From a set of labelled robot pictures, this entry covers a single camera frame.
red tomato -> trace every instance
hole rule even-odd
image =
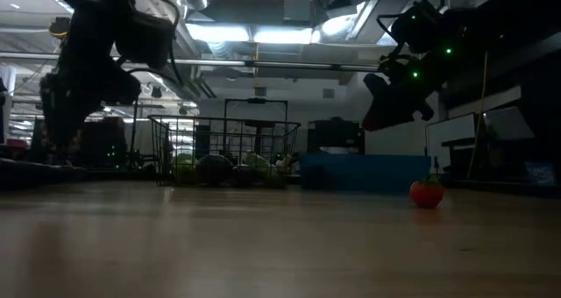
[[[409,197],[418,207],[433,209],[444,198],[444,190],[438,183],[417,181],[411,185]]]

wire basket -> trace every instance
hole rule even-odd
[[[265,184],[282,188],[296,160],[300,124],[213,117],[152,121],[159,185]]]

ceiling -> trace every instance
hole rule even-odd
[[[381,43],[384,32],[375,22],[379,14],[398,13],[405,10],[415,0],[356,0],[364,2],[363,11],[357,11],[352,17],[349,33],[343,37],[322,37],[319,42],[310,44],[271,44],[251,42],[227,42],[229,56],[233,59],[277,60],[293,62],[322,62],[331,64],[365,64],[375,65],[381,55],[389,53],[392,42]],[[250,3],[259,3],[262,10],[251,9]],[[188,11],[187,24],[231,25],[232,12],[245,13],[243,27],[254,36],[253,32],[267,24],[278,27],[294,28],[294,24],[278,25],[267,15],[274,14],[283,7],[284,0],[210,0],[209,6],[199,12]],[[173,18],[173,11],[165,4],[154,0],[137,0],[137,10],[163,18]],[[53,53],[58,41],[53,39],[47,26],[56,17],[71,17],[72,13],[61,0],[0,0],[0,52],[18,53]],[[181,23],[174,42],[176,58],[217,58],[209,49],[207,42],[194,39],[188,27]],[[2,60],[5,65],[18,70],[17,91],[14,96],[16,104],[13,113],[39,115],[35,103],[39,101],[39,78],[49,72],[52,62],[42,60]],[[180,66],[180,72],[186,82],[192,78],[188,66]],[[250,68],[224,69],[223,67],[202,67],[203,79],[213,90],[217,98],[251,97],[255,86],[267,87],[267,97],[275,99],[310,101],[315,103],[345,102],[346,83],[353,74],[267,68],[254,71]],[[141,102],[145,105],[143,116],[150,113],[177,115],[179,103],[197,102],[207,96],[198,86],[178,87],[172,82],[162,86],[156,78],[148,74],[135,74],[143,83]],[[150,96],[150,87],[162,87],[163,97],[154,99]],[[325,98],[323,91],[333,90],[333,97]],[[118,108],[111,115],[128,117],[132,109]]]

